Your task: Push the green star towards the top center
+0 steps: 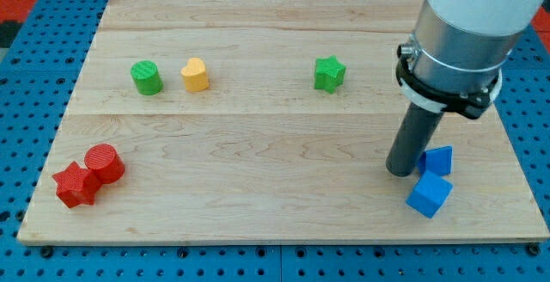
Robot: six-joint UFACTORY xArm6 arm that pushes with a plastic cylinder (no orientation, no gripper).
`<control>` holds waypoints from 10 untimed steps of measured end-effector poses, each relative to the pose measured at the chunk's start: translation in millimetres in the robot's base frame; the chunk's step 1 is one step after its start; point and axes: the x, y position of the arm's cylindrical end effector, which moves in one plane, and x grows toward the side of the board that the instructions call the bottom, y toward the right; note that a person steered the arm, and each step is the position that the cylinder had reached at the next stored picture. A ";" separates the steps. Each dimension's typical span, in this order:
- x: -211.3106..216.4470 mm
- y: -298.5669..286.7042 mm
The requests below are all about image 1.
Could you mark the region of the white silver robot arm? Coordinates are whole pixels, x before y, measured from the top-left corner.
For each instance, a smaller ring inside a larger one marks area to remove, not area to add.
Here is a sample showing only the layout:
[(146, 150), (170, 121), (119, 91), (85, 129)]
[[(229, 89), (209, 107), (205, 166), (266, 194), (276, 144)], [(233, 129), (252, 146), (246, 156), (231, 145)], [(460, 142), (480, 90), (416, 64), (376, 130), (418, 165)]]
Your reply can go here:
[(478, 119), (502, 88), (502, 66), (544, 0), (424, 0), (397, 49), (396, 80), (410, 101), (386, 167), (412, 173), (445, 113)]

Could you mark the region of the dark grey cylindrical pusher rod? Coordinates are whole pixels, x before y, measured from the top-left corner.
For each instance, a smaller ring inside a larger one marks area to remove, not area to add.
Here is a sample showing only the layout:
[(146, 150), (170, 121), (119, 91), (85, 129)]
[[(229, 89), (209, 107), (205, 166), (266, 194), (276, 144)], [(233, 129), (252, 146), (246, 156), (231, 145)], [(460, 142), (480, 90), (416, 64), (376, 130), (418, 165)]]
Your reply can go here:
[(405, 177), (413, 172), (442, 117), (443, 112), (433, 113), (410, 103), (386, 158), (392, 175)]

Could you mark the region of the black wrist clamp ring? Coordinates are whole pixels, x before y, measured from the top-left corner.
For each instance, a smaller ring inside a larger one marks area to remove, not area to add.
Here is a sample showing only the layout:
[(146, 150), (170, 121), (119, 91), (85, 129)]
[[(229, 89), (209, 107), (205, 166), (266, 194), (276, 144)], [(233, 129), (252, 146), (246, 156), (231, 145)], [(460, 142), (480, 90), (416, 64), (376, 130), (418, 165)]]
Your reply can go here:
[[(398, 46), (398, 63), (396, 80), (402, 94), (415, 106), (431, 113), (458, 113), (465, 118), (478, 119), (495, 101), (502, 88), (500, 69), (489, 70), (486, 84), (472, 84), (474, 90), (441, 89), (436, 87), (436, 80), (443, 84), (468, 84), (467, 76), (478, 76), (478, 73), (449, 68), (447, 65), (433, 61), (424, 55), (413, 44)], [(431, 83), (422, 75), (434, 75)]]

